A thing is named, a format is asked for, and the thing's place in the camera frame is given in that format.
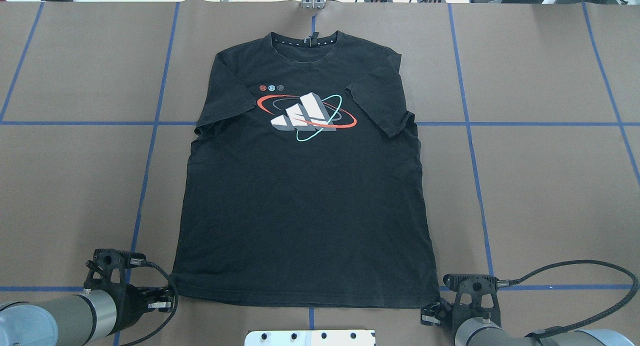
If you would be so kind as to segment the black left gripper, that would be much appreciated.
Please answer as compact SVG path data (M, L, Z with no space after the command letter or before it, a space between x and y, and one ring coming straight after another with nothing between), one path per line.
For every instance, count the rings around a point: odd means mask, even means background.
M174 310L173 287L134 286L126 278L128 270L163 269L140 252L97 248L85 262L88 269L83 298L96 316L96 332L121 332L137 323L146 313Z

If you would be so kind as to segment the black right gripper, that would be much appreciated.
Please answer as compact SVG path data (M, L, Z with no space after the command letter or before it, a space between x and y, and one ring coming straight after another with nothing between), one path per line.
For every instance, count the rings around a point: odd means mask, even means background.
M430 306L420 309L423 326L444 327L457 332L462 323L481 318L501 325L501 310L498 302L497 277L487 274L449 273L443 276L443 284L455 292L453 302L439 297Z

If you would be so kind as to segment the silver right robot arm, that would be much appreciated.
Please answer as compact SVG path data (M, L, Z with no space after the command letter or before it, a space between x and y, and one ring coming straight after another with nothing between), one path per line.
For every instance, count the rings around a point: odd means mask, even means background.
M501 322L498 290L511 286L487 274L447 274L445 286L453 302L439 298L420 310L420 322L444 330L454 346L632 346L622 333L608 328L546 328L514 337Z

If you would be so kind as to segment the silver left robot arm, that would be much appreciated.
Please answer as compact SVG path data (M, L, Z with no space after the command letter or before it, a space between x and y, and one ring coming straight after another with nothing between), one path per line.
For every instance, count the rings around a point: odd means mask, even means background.
M133 327L144 314L167 313L172 319L179 304L178 287L162 267L139 252L98 248L86 261L82 292L45 302L6 302L1 305L3 346L86 346ZM126 271L154 269L167 286L134 286Z

